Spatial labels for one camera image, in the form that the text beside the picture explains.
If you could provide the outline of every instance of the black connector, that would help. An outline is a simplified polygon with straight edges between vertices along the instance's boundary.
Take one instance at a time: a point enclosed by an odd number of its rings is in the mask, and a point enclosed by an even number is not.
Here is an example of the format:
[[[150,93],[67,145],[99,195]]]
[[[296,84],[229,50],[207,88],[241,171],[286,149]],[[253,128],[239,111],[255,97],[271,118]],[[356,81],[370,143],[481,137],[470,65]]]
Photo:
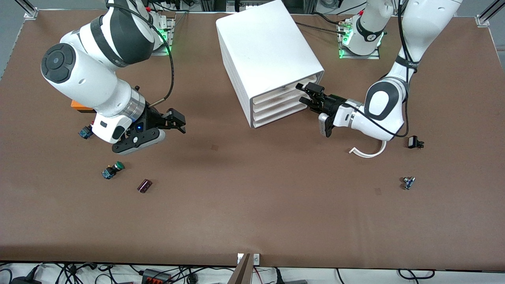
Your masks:
[[[188,275],[188,284],[196,284],[198,282],[198,275],[190,274]]]
[[[424,148],[424,142],[423,141],[419,141],[417,139],[417,136],[411,136],[409,137],[409,149],[414,149],[414,148],[419,148],[419,149],[422,149]]]
[[[275,284],[284,284],[284,280],[282,280],[282,275],[279,268],[275,267],[275,272],[277,272],[277,282],[275,282]]]

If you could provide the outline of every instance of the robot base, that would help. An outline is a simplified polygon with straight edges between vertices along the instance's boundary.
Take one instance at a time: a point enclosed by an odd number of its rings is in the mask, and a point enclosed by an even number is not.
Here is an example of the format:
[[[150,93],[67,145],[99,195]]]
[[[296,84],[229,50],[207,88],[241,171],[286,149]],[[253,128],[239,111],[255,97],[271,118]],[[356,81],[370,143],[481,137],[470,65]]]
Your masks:
[[[343,31],[349,34],[350,32],[350,23],[351,19],[346,19],[344,21],[344,25],[336,25],[338,31]],[[369,55],[358,55],[353,53],[352,51],[347,48],[343,42],[348,40],[347,35],[337,35],[337,42],[338,42],[338,57],[339,58],[350,58],[350,59],[380,59],[380,54],[379,54],[379,46],[380,46],[380,40],[378,46],[375,48],[375,50],[369,54]]]

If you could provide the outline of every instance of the metal frame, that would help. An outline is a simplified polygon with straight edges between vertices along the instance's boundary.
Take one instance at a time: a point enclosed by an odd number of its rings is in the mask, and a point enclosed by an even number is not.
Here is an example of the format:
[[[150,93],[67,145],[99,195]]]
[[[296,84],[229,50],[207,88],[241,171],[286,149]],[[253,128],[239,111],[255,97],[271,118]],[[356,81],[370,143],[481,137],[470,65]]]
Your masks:
[[[32,5],[28,0],[14,0],[23,10],[25,10],[24,18],[26,20],[35,20],[38,16],[38,8]]]
[[[252,254],[244,254],[235,271],[228,280],[228,284],[250,284],[253,275],[254,257]]]
[[[475,21],[478,27],[488,27],[489,20],[496,15],[505,6],[505,0],[496,0],[489,5],[480,15],[477,15]]]

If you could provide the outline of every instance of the electronic component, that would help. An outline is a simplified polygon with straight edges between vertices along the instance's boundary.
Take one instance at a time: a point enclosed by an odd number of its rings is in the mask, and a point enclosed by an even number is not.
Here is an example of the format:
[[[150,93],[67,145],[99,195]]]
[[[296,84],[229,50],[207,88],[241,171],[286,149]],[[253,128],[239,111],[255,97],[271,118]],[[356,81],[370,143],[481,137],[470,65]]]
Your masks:
[[[125,166],[120,161],[117,161],[113,166],[108,166],[103,172],[102,176],[105,179],[113,178],[117,172],[124,170]]]
[[[414,184],[414,181],[416,181],[416,178],[411,176],[411,177],[404,177],[403,182],[405,183],[404,188],[406,190],[409,190],[411,186]]]
[[[160,271],[146,269],[142,274],[142,284],[163,284],[168,283],[172,278],[170,274],[161,273]]]
[[[148,180],[148,179],[145,179],[138,187],[137,187],[137,190],[138,192],[140,193],[145,193],[149,187],[153,184],[152,181]]]
[[[93,136],[93,131],[91,131],[91,124],[89,126],[85,126],[79,131],[79,136],[84,139],[88,139]]]
[[[415,135],[409,137],[409,149],[413,149],[413,148],[419,148],[419,149],[424,148],[424,142],[419,141],[417,139],[417,136],[415,136]]]

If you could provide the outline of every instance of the white cable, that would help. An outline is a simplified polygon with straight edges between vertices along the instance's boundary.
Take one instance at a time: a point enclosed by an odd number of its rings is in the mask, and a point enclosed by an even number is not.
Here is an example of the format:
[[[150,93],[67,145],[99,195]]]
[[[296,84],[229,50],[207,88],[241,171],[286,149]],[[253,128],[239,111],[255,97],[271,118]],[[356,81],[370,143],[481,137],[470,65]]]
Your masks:
[[[375,154],[365,154],[365,153],[361,152],[360,150],[356,149],[356,147],[352,148],[349,151],[349,154],[354,153],[362,158],[373,158],[375,156],[379,156],[384,151],[384,149],[386,149],[386,142],[387,141],[382,142],[382,146],[380,147],[380,150]]]

